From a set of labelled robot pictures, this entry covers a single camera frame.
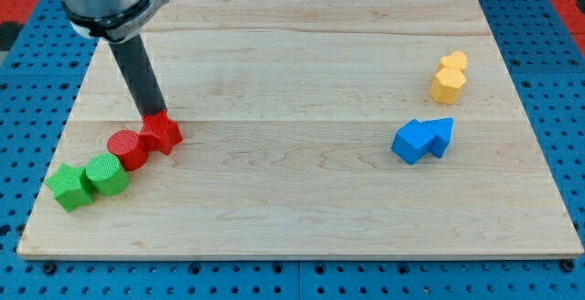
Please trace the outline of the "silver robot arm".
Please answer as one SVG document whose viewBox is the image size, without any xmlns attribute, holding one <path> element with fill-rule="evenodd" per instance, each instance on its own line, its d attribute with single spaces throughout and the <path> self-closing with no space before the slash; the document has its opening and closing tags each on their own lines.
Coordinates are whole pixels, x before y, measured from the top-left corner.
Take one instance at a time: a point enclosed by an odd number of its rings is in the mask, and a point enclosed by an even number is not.
<svg viewBox="0 0 585 300">
<path fill-rule="evenodd" d="M 139 35 L 169 0 L 61 0 L 72 27 L 85 38 L 124 43 Z"/>
</svg>

